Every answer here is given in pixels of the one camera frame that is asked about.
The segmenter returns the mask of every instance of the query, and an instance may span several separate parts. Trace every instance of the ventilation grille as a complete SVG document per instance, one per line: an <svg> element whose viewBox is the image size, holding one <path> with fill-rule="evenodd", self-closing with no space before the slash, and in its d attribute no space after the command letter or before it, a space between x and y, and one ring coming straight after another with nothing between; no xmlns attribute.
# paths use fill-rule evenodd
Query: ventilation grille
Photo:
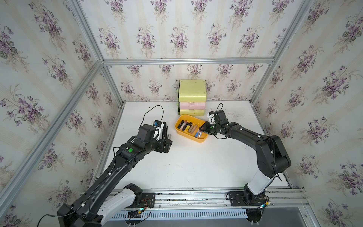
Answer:
<svg viewBox="0 0 363 227"><path fill-rule="evenodd" d="M121 211L113 216L110 221L128 220L128 211ZM146 210L141 218L131 220L142 220L149 215ZM247 218L246 209L206 209L206 210L152 210L148 220L183 220L183 219L228 219Z"/></svg>

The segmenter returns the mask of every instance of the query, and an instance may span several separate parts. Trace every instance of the white table surface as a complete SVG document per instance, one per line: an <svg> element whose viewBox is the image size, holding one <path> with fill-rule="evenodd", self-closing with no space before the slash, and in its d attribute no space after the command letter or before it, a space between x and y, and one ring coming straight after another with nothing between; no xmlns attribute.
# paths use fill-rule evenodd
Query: white table surface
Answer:
<svg viewBox="0 0 363 227"><path fill-rule="evenodd" d="M219 103L223 103L223 110L229 122L234 121L249 130L263 134L248 101L206 102L205 115L197 118L207 121L207 113L216 110ZM203 143L197 143L178 135L174 127L180 117L177 104L178 102L125 104L112 147L119 147L131 136L137 135L144 113L155 105L164 108L163 121L168 125L173 144L169 153L153 151L146 155L115 189L123 189L129 183L134 183L142 189L211 189L243 187L248 183L258 169L255 150L230 138L219 140L209 135ZM152 124L154 120L160 120L161 115L161 108L156 107L146 114L143 124ZM105 168L111 163L113 156L111 150ZM282 174L281 179L282 182L275 179L270 186L288 186Z"/></svg>

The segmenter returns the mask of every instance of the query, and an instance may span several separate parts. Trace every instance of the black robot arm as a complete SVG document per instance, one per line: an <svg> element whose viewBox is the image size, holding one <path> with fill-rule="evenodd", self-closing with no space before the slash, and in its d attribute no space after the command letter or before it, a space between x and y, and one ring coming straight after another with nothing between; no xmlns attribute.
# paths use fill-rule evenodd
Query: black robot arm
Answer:
<svg viewBox="0 0 363 227"><path fill-rule="evenodd" d="M166 122L142 125L137 135L120 146L107 169L96 182L72 205L64 204L57 211L61 227L101 226L99 209L118 182L151 151L168 153L172 141L167 134ZM130 188L139 193L137 186Z"/></svg>
<svg viewBox="0 0 363 227"><path fill-rule="evenodd" d="M211 111L209 115L212 123L206 121L199 130L210 135L220 133L252 147L256 151L258 168L265 176L273 178L291 165L291 160L278 136L258 134L235 122L229 123L223 110Z"/></svg>

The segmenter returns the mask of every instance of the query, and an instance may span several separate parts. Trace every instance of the floral wallpaper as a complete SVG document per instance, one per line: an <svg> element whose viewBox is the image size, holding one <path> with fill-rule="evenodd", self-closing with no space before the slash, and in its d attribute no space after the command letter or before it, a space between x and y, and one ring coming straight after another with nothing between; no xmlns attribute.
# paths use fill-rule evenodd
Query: floral wallpaper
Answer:
<svg viewBox="0 0 363 227"><path fill-rule="evenodd" d="M301 2L80 1L105 59L272 57ZM316 5L306 29L327 10Z"/></svg>
<svg viewBox="0 0 363 227"><path fill-rule="evenodd" d="M267 64L129 65L110 72L127 101L175 101L179 80L205 80L207 100L249 100Z"/></svg>
<svg viewBox="0 0 363 227"><path fill-rule="evenodd" d="M87 190L117 111L106 80L98 74L13 202L16 210L9 208L1 224L7 226L17 221L15 226L19 227L36 225L44 214L55 214L61 205L71 204ZM1 162L8 157L15 159L1 154ZM1 180L11 174L12 165L7 166L9 164L1 166ZM42 224L58 225L58 220L44 219Z"/></svg>
<svg viewBox="0 0 363 227"><path fill-rule="evenodd" d="M0 32L2 190L95 59L64 0L0 1ZM97 75L0 226L35 226L88 187L117 109ZM58 225L57 219L43 225Z"/></svg>
<svg viewBox="0 0 363 227"><path fill-rule="evenodd" d="M321 226L363 221L362 9L362 1L315 0L255 103Z"/></svg>
<svg viewBox="0 0 363 227"><path fill-rule="evenodd" d="M0 1L0 190L95 63L64 1ZM61 165L61 157L54 165ZM46 160L39 168L53 168Z"/></svg>

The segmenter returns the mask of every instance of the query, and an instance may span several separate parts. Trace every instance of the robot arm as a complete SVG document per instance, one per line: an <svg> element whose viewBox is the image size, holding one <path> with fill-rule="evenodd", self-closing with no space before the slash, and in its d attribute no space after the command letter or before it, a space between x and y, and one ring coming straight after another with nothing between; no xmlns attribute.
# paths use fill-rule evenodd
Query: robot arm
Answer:
<svg viewBox="0 0 363 227"><path fill-rule="evenodd" d="M118 182L151 151L168 153L172 141L167 138L166 122L155 121L154 125L143 125L136 136L121 145L108 168L96 182L72 205L64 204L57 211L61 227L100 227L116 212L139 202L142 190L130 184L118 196L108 200Z"/></svg>
<svg viewBox="0 0 363 227"><path fill-rule="evenodd" d="M220 133L227 138L241 141L256 151L259 170L245 185L243 201L247 206L257 205L259 199L265 196L265 189L276 174L291 166L291 160L281 139L276 135L266 136L255 133L235 122L229 123L223 110L211 111L208 118L209 122L205 122L199 130L209 135Z"/></svg>

